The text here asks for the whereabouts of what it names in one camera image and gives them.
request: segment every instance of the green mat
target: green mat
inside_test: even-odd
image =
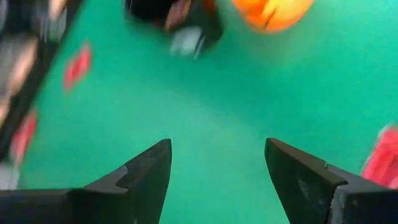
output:
[[[161,223],[278,224],[288,221],[266,138],[358,174],[398,117],[398,3],[316,1],[279,35],[251,31],[229,1],[220,11],[222,40],[191,60],[125,21],[121,0],[87,0],[37,98],[22,185],[81,187],[171,138]],[[86,40],[93,68],[64,93],[64,68]]]

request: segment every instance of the red marker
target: red marker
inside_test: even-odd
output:
[[[90,67],[91,49],[88,44],[85,44],[77,58],[73,59],[67,67],[63,82],[64,89],[69,90],[76,82],[87,74]]]
[[[398,189],[398,128],[389,127],[381,133],[362,177]]]
[[[20,166],[25,156],[26,149],[36,130],[37,112],[30,112],[23,120],[21,126],[12,137],[10,155],[16,166]]]

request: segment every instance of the red patch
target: red patch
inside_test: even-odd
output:
[[[398,189],[398,128],[385,130],[362,176],[379,185]]]
[[[63,87],[69,90],[74,84],[81,80],[91,67],[91,49],[85,44],[77,58],[74,58],[65,71]]]
[[[37,112],[30,112],[12,137],[11,156],[14,158],[14,162],[18,166],[22,163],[26,149],[33,138],[36,130],[36,123]]]

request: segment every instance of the blurry object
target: blurry object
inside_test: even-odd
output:
[[[309,10],[314,0],[233,0],[246,22],[257,30],[288,29]]]
[[[291,224],[398,223],[398,190],[363,179],[277,139],[266,163]]]
[[[10,35],[0,42],[0,125],[11,97],[22,88],[36,60],[37,40],[26,35]]]
[[[388,126],[379,135],[362,177],[379,185],[398,189],[398,128]]]
[[[44,42],[58,42],[65,32],[67,17],[67,0],[35,0],[29,22]]]
[[[84,0],[0,0],[0,160]]]
[[[20,167],[24,159],[25,152],[36,131],[37,111],[32,110],[24,118],[21,126],[14,134],[11,142],[10,157],[16,166]]]
[[[0,222],[157,224],[171,166],[171,140],[163,139],[82,188],[3,190]]]
[[[214,0],[124,0],[124,8],[133,18],[172,34],[170,50],[184,56],[196,58],[223,35]]]
[[[181,24],[187,18],[190,7],[191,0],[178,0],[173,3],[167,15],[165,28],[170,30]]]
[[[77,58],[72,59],[65,71],[63,87],[69,90],[76,82],[81,80],[91,67],[91,48],[84,44]]]
[[[5,161],[0,165],[0,185],[2,189],[14,190],[18,188],[22,161],[35,133],[36,121],[37,112],[31,111],[15,133],[11,143],[10,161]]]

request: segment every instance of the orange ball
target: orange ball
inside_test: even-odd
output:
[[[300,20],[314,0],[233,0],[243,18],[259,30],[278,32]]]

